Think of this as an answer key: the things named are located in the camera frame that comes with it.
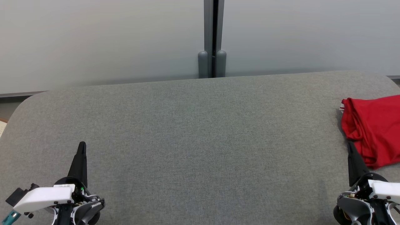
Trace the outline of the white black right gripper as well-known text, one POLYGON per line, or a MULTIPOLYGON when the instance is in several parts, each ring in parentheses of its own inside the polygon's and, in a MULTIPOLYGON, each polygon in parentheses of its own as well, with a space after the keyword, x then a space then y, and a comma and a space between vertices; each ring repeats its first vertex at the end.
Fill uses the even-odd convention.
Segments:
POLYGON ((354 142, 347 143, 350 192, 363 200, 379 199, 400 203, 400 184, 388 182, 377 173, 370 173, 354 142))

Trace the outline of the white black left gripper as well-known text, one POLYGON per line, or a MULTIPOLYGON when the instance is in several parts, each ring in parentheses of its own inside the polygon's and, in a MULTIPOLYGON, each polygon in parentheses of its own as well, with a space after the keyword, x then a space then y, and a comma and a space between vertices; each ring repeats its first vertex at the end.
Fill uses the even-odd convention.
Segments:
POLYGON ((13 209, 18 213, 34 212, 57 205, 83 202, 88 194, 86 143, 79 143, 68 177, 52 187, 37 187, 20 197, 13 209))

